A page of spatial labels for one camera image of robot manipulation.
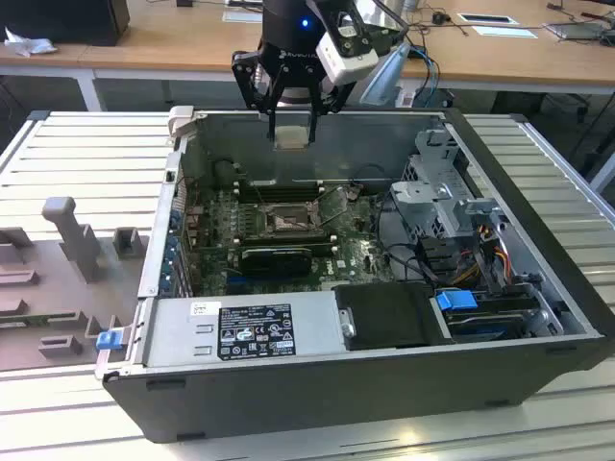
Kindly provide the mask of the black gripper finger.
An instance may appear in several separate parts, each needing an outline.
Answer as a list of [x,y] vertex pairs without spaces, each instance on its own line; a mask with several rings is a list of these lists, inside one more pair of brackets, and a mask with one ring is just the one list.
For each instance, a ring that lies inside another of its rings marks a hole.
[[326,73],[324,71],[318,71],[308,80],[307,89],[309,91],[311,104],[308,129],[309,143],[316,140],[318,118],[330,112],[340,112],[357,84],[356,82],[351,82],[345,85],[334,85],[329,93],[323,93],[322,81],[325,78]]
[[[275,49],[260,49],[234,52],[232,57],[232,71],[246,107],[268,116],[269,140],[275,139],[276,110],[288,80],[288,63],[279,54]],[[256,84],[259,67],[269,77],[264,93],[258,90]]]

